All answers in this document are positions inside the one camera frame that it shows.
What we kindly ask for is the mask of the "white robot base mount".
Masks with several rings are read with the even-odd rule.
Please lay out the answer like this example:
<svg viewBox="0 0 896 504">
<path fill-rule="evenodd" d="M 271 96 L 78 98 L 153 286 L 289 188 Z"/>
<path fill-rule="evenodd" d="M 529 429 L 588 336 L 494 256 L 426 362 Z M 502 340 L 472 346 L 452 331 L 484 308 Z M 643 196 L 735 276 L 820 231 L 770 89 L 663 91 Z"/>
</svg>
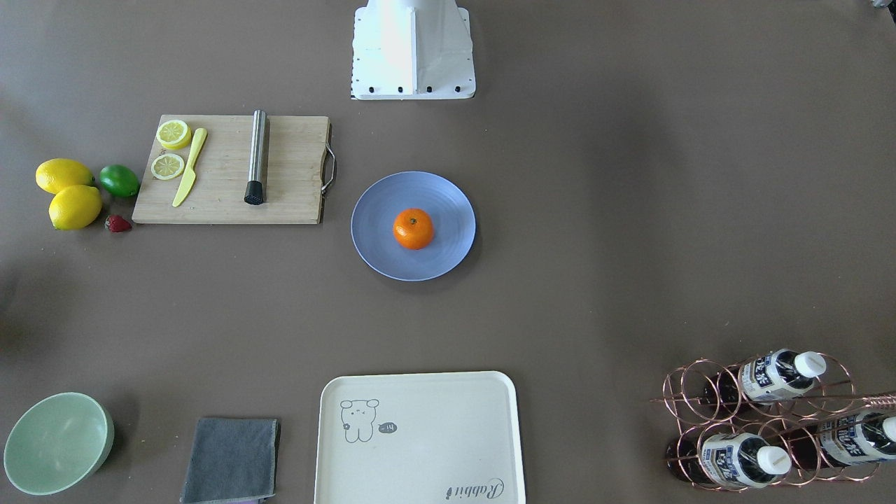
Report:
<svg viewBox="0 0 896 504">
<path fill-rule="evenodd" d="M 354 12 L 350 97 L 476 95 L 470 13 L 454 1 L 368 1 Z"/>
</svg>

